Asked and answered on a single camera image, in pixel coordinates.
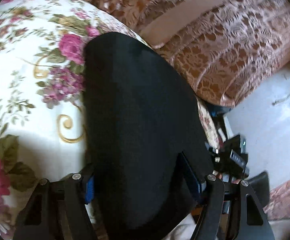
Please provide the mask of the black pants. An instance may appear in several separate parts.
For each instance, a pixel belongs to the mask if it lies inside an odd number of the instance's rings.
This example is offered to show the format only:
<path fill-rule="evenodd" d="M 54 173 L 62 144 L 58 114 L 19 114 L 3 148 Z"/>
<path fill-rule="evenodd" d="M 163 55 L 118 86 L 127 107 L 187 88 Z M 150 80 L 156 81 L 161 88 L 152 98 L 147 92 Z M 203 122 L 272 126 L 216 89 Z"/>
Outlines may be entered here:
<path fill-rule="evenodd" d="M 197 176 L 213 170 L 187 81 L 151 48 L 121 33 L 84 48 L 87 145 L 109 239 L 163 239 L 193 208 L 184 153 Z"/>

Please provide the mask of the floral bed sheet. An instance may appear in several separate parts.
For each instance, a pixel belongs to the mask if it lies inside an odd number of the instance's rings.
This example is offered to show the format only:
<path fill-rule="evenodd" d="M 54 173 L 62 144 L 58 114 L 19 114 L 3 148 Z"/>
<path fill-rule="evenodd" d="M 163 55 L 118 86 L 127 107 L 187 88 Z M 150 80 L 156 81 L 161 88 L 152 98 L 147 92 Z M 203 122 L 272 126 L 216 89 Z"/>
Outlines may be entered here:
<path fill-rule="evenodd" d="M 0 239 L 39 179 L 84 166 L 82 48 L 109 31 L 136 36 L 82 0 L 0 1 Z"/>

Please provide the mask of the brown floral curtain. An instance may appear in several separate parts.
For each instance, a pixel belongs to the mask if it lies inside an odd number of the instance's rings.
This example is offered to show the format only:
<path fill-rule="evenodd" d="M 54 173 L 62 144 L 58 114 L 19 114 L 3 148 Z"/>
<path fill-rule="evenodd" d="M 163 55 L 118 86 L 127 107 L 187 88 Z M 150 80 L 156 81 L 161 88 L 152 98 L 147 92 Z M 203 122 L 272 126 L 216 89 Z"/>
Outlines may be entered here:
<path fill-rule="evenodd" d="M 198 97 L 235 107 L 290 61 L 288 0 L 85 0 L 138 33 Z"/>

